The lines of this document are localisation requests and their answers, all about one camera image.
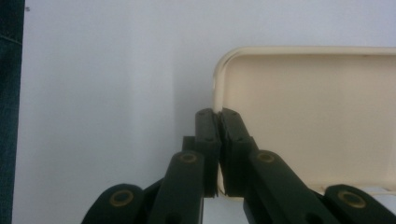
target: jeans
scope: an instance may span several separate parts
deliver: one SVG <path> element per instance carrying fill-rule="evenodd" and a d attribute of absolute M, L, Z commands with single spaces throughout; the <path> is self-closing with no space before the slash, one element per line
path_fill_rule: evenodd
<path fill-rule="evenodd" d="M 0 223 L 11 223 L 24 0 L 0 2 Z"/>

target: table surface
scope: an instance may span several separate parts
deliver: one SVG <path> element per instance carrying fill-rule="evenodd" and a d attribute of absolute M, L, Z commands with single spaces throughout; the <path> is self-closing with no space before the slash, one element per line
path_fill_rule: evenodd
<path fill-rule="evenodd" d="M 79 223 L 165 174 L 242 46 L 396 47 L 394 1 L 26 0 L 13 223 Z M 204 223 L 248 223 L 205 200 Z"/>

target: white surface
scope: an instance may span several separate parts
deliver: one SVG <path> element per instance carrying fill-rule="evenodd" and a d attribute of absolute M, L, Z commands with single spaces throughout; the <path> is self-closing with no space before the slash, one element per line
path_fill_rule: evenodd
<path fill-rule="evenodd" d="M 242 48 L 215 74 L 214 108 L 309 186 L 396 189 L 396 48 Z"/>
<path fill-rule="evenodd" d="M 162 177 L 230 49 L 396 46 L 394 1 L 26 6 L 14 223 L 79 223 L 103 190 Z M 205 223 L 244 223 L 221 202 L 205 204 Z"/>

